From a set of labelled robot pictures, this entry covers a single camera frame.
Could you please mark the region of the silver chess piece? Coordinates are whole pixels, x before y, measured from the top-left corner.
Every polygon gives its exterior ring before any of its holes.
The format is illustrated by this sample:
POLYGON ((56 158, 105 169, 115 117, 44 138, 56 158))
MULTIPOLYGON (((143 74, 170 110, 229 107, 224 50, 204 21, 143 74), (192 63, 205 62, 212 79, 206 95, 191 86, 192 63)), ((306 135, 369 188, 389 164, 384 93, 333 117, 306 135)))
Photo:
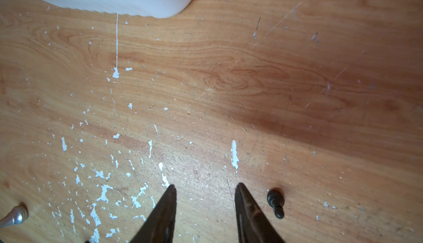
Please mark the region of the silver chess piece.
POLYGON ((19 205, 12 208, 12 210, 1 219, 0 228, 10 225, 20 225, 29 217, 29 211, 25 203, 21 202, 19 205))

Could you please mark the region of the black pawn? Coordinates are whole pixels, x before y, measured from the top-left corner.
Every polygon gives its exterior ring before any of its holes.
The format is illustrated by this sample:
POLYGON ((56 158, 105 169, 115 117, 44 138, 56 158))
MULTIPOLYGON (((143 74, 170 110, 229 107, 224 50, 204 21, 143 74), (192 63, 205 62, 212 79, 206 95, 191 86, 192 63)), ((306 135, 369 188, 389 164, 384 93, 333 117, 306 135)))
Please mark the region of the black pawn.
POLYGON ((283 219, 285 216, 283 206, 285 204, 285 198, 279 190, 269 190, 267 194, 267 202, 272 207, 274 215, 278 219, 283 219))

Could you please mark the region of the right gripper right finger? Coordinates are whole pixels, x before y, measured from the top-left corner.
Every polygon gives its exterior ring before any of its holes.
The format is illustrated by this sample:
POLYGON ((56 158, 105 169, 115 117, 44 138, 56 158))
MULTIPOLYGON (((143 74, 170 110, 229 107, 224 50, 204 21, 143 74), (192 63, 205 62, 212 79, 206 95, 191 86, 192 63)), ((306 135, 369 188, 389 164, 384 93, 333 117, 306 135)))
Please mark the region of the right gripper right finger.
POLYGON ((235 211, 240 243, 285 242, 242 182, 235 190, 235 211))

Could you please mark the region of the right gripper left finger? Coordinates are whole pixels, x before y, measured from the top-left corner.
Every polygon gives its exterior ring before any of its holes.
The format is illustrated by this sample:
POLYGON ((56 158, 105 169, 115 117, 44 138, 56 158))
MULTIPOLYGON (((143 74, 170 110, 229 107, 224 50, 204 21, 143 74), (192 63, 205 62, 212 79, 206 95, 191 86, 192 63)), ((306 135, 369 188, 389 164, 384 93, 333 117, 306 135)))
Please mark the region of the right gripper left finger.
POLYGON ((177 191, 170 185, 130 243, 171 243, 174 237, 177 191))

